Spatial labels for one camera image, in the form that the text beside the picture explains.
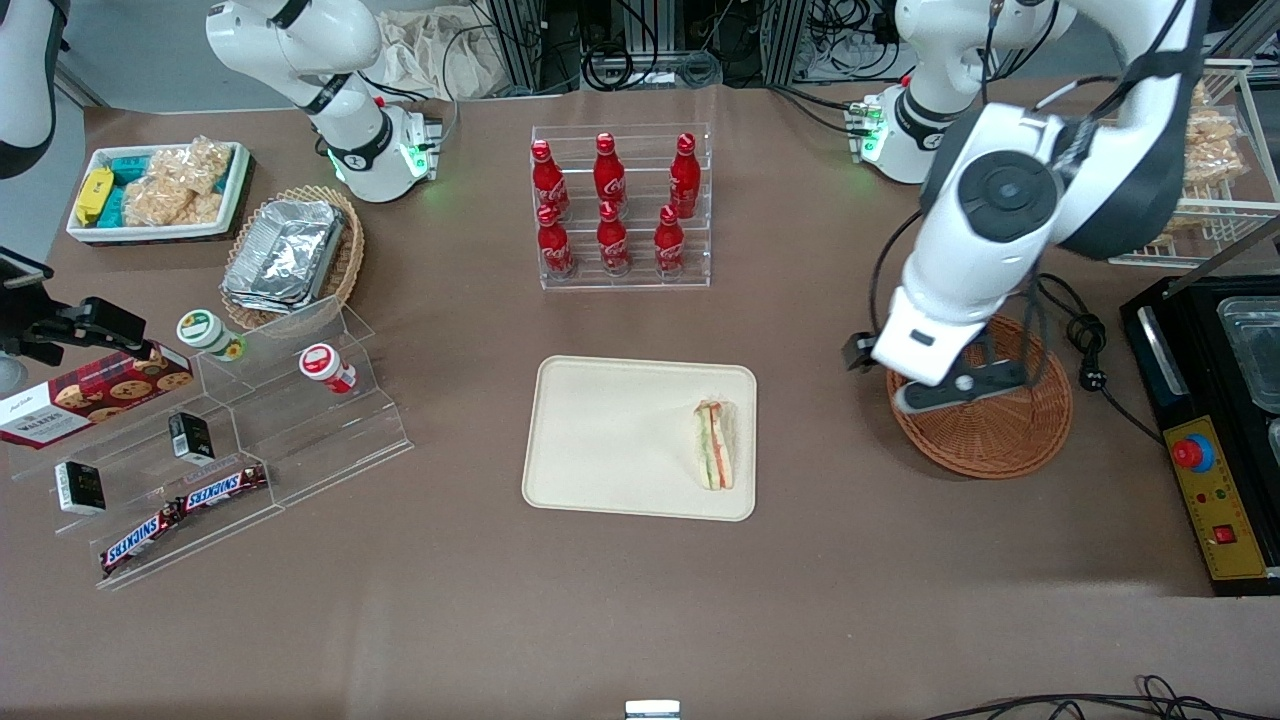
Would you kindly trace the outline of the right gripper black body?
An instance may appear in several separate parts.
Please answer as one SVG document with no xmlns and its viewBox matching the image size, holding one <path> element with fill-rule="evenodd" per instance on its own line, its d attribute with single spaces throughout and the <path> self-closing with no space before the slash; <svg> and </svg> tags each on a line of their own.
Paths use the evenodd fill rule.
<svg viewBox="0 0 1280 720">
<path fill-rule="evenodd" d="M 29 357 L 56 366 L 67 346 L 88 347 L 77 322 L 87 313 L 90 302 L 77 305 L 58 301 L 3 300 L 1 350 L 15 357 Z"/>
</svg>

